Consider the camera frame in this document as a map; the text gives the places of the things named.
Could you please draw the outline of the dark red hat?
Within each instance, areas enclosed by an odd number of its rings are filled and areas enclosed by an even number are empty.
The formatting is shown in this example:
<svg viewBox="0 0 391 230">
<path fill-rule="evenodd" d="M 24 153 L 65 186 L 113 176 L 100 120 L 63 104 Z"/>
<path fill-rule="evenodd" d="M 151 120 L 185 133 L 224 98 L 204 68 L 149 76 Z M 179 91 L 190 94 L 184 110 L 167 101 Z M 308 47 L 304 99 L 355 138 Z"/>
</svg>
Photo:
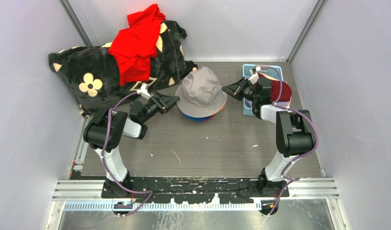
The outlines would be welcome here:
<svg viewBox="0 0 391 230">
<path fill-rule="evenodd" d="M 266 78 L 271 81 L 270 101 L 271 102 L 290 102 L 292 97 L 291 87 L 284 81 L 270 77 L 267 74 L 259 73 L 259 78 Z"/>
</svg>

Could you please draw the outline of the light blue plastic basket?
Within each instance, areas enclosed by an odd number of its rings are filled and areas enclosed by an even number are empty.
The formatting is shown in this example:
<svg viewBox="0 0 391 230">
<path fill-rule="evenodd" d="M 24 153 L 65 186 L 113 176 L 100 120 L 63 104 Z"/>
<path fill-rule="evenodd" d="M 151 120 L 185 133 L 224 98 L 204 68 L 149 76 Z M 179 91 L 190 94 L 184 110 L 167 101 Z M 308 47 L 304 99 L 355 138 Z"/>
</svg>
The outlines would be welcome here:
<svg viewBox="0 0 391 230">
<path fill-rule="evenodd" d="M 282 80 L 283 81 L 283 89 L 282 95 L 286 94 L 284 91 L 291 89 L 289 85 L 287 85 L 287 80 L 283 76 L 283 71 L 280 66 L 276 65 L 258 65 L 258 64 L 244 64 L 242 66 L 242 76 L 246 78 L 250 78 L 255 74 L 256 70 L 262 74 L 263 77 L 267 77 L 271 80 Z M 252 110 L 252 102 L 247 99 L 242 100 L 242 112 L 244 115 L 253 115 Z"/>
</svg>

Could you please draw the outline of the grey bucket hat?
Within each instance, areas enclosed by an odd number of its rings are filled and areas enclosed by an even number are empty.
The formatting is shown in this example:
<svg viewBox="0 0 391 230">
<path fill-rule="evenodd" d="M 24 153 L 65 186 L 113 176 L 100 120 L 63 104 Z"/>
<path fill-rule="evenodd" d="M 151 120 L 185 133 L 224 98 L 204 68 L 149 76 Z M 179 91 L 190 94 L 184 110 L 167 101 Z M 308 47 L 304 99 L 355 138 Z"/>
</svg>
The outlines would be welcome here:
<svg viewBox="0 0 391 230">
<path fill-rule="evenodd" d="M 193 117 L 206 117 L 220 109 L 227 102 L 227 95 L 221 89 L 218 77 L 208 67 L 191 71 L 184 77 L 175 96 L 179 110 Z"/>
</svg>

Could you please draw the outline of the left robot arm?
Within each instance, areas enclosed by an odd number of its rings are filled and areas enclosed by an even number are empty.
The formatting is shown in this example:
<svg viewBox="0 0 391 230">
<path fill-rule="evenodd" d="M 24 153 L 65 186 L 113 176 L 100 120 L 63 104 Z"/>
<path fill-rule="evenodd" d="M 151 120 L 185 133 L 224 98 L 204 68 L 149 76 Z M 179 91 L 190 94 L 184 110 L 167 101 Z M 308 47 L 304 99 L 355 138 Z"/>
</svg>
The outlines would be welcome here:
<svg viewBox="0 0 391 230">
<path fill-rule="evenodd" d="M 129 112 L 118 111 L 126 99 L 141 96 L 147 103 L 134 101 Z M 156 91 L 138 90 L 121 99 L 114 107 L 98 110 L 83 132 L 83 140 L 95 150 L 106 172 L 105 185 L 121 198 L 128 197 L 132 190 L 129 171 L 122 161 L 119 144 L 122 136 L 143 139 L 148 127 L 145 124 L 157 113 L 169 112 L 179 102 L 178 96 L 167 96 Z"/>
</svg>

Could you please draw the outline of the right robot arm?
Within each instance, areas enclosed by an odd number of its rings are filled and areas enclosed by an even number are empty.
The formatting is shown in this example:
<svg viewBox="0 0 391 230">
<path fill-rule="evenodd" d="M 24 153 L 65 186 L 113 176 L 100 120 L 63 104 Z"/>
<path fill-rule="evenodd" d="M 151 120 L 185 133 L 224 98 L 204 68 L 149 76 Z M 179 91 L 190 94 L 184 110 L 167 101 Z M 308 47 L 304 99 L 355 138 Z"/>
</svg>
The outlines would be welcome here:
<svg viewBox="0 0 391 230">
<path fill-rule="evenodd" d="M 257 118 L 276 126 L 277 152 L 269 165 L 263 168 L 256 183 L 260 194 L 269 197 L 292 181 L 286 176 L 292 164 L 312 153 L 317 146 L 310 113 L 308 110 L 285 107 L 292 91 L 281 80 L 242 78 L 224 86 L 222 90 L 236 100 L 250 101 L 252 112 Z"/>
</svg>

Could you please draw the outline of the blue bucket hat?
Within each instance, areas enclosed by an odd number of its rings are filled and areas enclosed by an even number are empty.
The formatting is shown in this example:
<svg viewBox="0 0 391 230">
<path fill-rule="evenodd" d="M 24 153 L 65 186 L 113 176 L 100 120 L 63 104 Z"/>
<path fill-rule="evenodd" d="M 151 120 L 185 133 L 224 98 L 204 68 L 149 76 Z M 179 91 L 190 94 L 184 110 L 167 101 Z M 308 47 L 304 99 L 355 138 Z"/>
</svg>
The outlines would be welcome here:
<svg viewBox="0 0 391 230">
<path fill-rule="evenodd" d="M 193 116 L 189 116 L 189 115 L 186 115 L 183 111 L 180 110 L 180 113 L 187 119 L 191 120 L 191 121 L 195 121 L 195 122 L 206 122 L 206 121 L 209 121 L 211 120 L 212 118 L 215 117 L 216 114 L 213 114 L 213 115 L 210 115 L 210 116 L 206 116 L 206 117 L 193 117 Z"/>
</svg>

